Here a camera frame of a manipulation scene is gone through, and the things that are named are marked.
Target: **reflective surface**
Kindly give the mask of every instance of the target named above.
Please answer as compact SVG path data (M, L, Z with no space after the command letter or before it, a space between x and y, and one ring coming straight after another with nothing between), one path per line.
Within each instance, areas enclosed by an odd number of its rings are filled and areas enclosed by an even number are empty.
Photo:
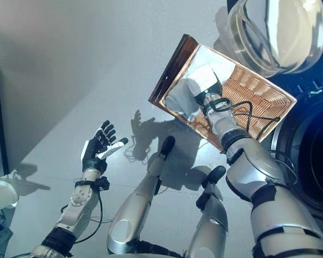
M228 33L239 61L262 76L299 73L323 52L323 4L241 0L230 11Z

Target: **white surface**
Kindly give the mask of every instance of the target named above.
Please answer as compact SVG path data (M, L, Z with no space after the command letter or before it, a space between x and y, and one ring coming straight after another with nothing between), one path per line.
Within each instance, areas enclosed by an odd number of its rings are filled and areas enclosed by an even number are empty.
M195 207L201 171L208 172L226 157L147 99L183 33L213 45L218 36L215 14L224 4L224 0L0 0L4 125L10 166L18 171L20 185L8 257L40 244L59 218L74 189L72 180L80 177L85 140L109 119L117 138L129 138L130 147L130 120L135 116L138 143L108 159L111 186L102 193L104 218L113 217L143 178L148 146L151 157L171 134L176 146L163 175L170 188L153 200L142 240L177 252L187 248L201 216ZM132 155L143 161L132 162ZM251 208L224 179L218 185L229 217L226 257L251 257ZM94 215L99 215L98 207ZM83 236L96 226L91 222ZM107 230L103 224L95 237L76 245L72 253L102 257L107 253Z

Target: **woven basket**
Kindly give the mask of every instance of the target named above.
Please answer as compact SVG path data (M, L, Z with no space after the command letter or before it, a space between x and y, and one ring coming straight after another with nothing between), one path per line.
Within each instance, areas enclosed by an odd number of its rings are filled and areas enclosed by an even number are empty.
M192 37L188 35L183 36L157 86L150 96L149 101L187 124L202 137L211 142L215 147L222 150L216 136L212 133L209 121L204 117L203 113L198 115L193 122L189 122L179 113L169 110L164 104L164 99L168 92L175 87L178 81L182 78L199 47L200 45ZM253 106L252 114L254 116L268 118L279 117L283 119L297 102L293 96L270 81L221 53L213 49L211 50L236 64L231 77L223 85L223 97L229 98L233 104L241 101L251 101ZM248 111L248 105L242 105L233 109L233 114L248 113ZM243 128L246 128L248 116L235 117L238 124ZM250 135L253 138L256 138L268 122L268 120L252 118L249 129ZM279 122L272 123L262 133L259 141L262 141L266 136L268 136L278 123Z

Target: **humanoid robot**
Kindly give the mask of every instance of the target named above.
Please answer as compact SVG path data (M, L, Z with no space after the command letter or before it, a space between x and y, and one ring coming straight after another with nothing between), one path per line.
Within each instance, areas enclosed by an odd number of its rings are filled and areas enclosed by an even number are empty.
M251 225L256 243L253 256L323 257L321 230L306 207L288 189L284 172L274 158L237 124L231 112L233 105L222 97L220 82L195 96L195 100L210 121L227 156L230 164L226 173L227 184L240 198L252 202ZM71 201L54 229L29 257L64 258L77 243L93 208L98 202L102 206L100 190L109 188L103 176L107 168L106 158L128 142L124 138L114 143L114 134L113 125L106 121L86 142L82 153L82 179L75 184ZM204 191L196 202L202 217L185 254L140 241L153 196L160 186L163 163L167 161L174 142L173 137L166 138L159 156L116 213L107 237L108 257L223 257L228 223L216 187L226 172L222 166L215 168L202 183Z

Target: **robot finger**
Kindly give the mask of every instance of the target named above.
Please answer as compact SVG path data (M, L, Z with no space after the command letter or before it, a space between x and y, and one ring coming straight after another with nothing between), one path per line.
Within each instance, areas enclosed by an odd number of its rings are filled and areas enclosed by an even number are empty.
M113 125L109 125L104 131L103 133L104 134L108 134L112 129L114 129L114 126Z
M98 157L100 160L104 160L108 156L110 156L112 153L114 153L114 152L118 151L119 149L121 149L127 143L128 143L128 139L123 138L123 139L115 142L111 146L108 146L107 150L105 150L104 152L97 153L96 157Z
M95 136L99 133L99 132L104 132L104 129L110 125L110 121L109 120L106 120L99 128L98 130L96 131L95 133Z
M111 138L110 138L110 140L109 140L109 141L110 141L110 143L111 143L111 144L113 144L113 142L114 142L115 140L116 140L116 137L115 137L115 136L113 136L113 137L111 137Z
M111 130L111 131L106 135L107 139L110 139L110 138L111 138L115 133L116 133L116 131L115 131L115 130Z

